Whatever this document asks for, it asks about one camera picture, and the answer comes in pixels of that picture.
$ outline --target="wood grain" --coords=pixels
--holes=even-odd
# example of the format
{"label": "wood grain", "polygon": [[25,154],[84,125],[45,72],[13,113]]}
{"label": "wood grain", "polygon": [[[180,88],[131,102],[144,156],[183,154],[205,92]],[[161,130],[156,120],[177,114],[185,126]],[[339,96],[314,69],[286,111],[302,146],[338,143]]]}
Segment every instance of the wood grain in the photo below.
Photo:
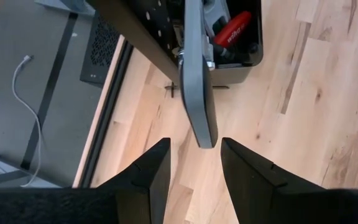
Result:
{"label": "wood grain", "polygon": [[[327,188],[358,187],[358,0],[263,0],[264,60],[215,90],[219,138],[231,137]],[[238,223],[215,149],[197,147],[180,95],[134,52],[94,186],[162,137],[172,139],[165,223]]]}

